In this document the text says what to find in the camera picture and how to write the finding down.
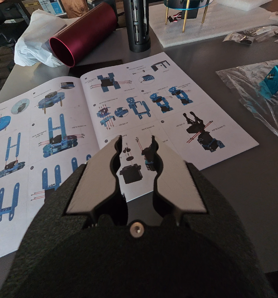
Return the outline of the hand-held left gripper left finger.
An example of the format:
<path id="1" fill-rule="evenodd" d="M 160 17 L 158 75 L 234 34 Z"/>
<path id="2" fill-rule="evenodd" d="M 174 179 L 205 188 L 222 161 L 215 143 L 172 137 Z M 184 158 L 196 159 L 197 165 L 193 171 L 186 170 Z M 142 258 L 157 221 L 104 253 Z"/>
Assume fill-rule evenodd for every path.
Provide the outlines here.
<path id="1" fill-rule="evenodd" d="M 116 175 L 121 151 L 122 137 L 116 136 L 87 162 L 66 214 L 86 215 L 86 226 L 96 225 L 102 214 L 115 225 L 127 224 L 127 203 Z"/>

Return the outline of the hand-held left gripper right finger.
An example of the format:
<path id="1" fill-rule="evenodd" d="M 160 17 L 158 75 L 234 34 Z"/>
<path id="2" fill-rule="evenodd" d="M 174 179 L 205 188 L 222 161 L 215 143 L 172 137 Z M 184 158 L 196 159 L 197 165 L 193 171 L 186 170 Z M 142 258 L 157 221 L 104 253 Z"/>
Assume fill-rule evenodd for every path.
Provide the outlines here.
<path id="1" fill-rule="evenodd" d="M 159 138 L 152 136 L 154 167 L 153 207 L 165 217 L 172 214 L 179 225 L 187 213 L 206 213 L 207 210 L 193 181 L 186 162 Z"/>

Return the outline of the dark desk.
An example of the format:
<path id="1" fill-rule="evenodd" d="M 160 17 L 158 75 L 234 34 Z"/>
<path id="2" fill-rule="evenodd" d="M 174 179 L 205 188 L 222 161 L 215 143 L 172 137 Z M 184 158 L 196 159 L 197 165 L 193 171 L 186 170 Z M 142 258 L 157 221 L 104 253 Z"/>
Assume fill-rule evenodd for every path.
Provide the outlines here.
<path id="1" fill-rule="evenodd" d="M 278 137 L 239 102 L 216 71 L 278 59 L 272 40 L 251 46 L 223 37 L 163 49 L 150 29 L 151 48 L 129 50 L 127 31 L 116 30 L 78 65 L 122 59 L 124 63 L 164 51 L 260 145 L 202 170 L 240 217 L 264 272 L 278 271 Z"/>

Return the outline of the assembly instruction booklet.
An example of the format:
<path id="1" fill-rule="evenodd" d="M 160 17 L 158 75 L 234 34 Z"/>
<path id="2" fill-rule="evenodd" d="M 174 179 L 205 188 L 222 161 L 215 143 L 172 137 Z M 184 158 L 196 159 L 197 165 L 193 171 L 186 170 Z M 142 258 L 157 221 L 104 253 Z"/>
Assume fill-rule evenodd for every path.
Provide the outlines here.
<path id="1" fill-rule="evenodd" d="M 153 190 L 152 136 L 205 169 L 258 146 L 165 53 L 58 77 L 0 104 L 0 257 L 18 249 L 44 200 L 122 136 L 122 193 Z"/>

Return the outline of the large clear plastic bag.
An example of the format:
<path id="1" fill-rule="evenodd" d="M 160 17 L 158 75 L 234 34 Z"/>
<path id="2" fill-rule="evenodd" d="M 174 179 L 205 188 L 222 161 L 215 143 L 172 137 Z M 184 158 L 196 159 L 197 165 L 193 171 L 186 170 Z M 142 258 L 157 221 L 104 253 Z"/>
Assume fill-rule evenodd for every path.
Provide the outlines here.
<path id="1" fill-rule="evenodd" d="M 266 85 L 262 83 L 277 64 L 278 60 L 266 61 L 220 70 L 216 73 L 227 87 L 239 93 L 241 104 L 278 136 L 278 92 L 271 95 Z"/>

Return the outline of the white plastic wrap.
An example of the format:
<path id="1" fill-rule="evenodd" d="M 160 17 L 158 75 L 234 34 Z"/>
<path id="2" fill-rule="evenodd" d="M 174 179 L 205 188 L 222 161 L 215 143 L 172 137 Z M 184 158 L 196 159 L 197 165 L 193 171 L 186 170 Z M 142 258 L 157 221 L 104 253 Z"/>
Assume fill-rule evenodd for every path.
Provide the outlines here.
<path id="1" fill-rule="evenodd" d="M 42 62 L 50 67 L 63 65 L 54 56 L 49 45 L 49 39 L 71 23 L 68 19 L 62 19 L 43 10 L 34 11 L 29 26 L 15 44 L 15 64 L 32 66 L 37 62 Z"/>

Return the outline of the red fabric roll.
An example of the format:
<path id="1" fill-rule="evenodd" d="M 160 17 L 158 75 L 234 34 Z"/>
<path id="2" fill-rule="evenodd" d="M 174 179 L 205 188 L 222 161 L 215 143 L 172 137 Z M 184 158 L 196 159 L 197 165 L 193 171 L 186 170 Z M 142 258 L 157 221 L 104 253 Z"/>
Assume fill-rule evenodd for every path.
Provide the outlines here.
<path id="1" fill-rule="evenodd" d="M 116 24 L 114 10 L 109 4 L 102 2 L 52 36 L 49 43 L 62 63 L 74 67 L 116 29 Z"/>

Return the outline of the white foam sheet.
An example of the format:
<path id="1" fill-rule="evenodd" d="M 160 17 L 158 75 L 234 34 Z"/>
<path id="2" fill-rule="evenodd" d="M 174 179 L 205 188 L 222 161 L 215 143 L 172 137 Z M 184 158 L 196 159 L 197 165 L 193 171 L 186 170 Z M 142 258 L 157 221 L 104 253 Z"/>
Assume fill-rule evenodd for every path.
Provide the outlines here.
<path id="1" fill-rule="evenodd" d="M 254 27 L 278 25 L 278 13 L 257 7 L 243 11 L 215 1 L 209 5 L 204 23 L 201 23 L 204 8 L 199 9 L 196 19 L 186 21 L 182 33 L 183 21 L 165 24 L 166 6 L 164 4 L 149 7 L 149 24 L 164 48 L 196 42 L 209 38 L 240 32 Z"/>

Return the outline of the pile of small screw bags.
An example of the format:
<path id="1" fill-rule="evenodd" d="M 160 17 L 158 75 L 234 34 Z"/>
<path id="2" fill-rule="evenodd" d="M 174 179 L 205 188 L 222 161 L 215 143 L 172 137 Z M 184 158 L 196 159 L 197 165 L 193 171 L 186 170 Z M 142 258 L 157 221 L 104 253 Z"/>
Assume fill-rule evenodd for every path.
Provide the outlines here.
<path id="1" fill-rule="evenodd" d="M 251 45 L 254 41 L 263 42 L 272 36 L 278 36 L 278 12 L 271 13 L 269 20 L 270 25 L 263 27 L 253 27 L 245 29 L 242 32 L 232 32 L 228 34 L 223 42 L 233 41 L 236 43 Z"/>

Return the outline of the black patterned bottle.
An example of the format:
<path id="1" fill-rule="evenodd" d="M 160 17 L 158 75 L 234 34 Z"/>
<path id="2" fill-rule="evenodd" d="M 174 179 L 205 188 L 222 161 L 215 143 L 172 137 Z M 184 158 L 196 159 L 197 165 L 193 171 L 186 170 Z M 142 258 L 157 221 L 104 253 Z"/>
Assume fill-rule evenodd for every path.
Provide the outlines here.
<path id="1" fill-rule="evenodd" d="M 124 0 L 123 4 L 129 48 L 132 52 L 144 52 L 151 46 L 148 1 Z"/>

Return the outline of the white labelled cardboard box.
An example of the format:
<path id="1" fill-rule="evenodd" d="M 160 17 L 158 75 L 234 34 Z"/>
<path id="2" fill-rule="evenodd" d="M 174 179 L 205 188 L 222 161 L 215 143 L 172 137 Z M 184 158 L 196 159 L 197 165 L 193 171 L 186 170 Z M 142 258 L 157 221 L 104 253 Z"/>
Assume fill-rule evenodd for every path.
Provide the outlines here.
<path id="1" fill-rule="evenodd" d="M 59 0 L 38 0 L 42 9 L 55 16 L 61 16 L 66 14 L 63 10 Z"/>

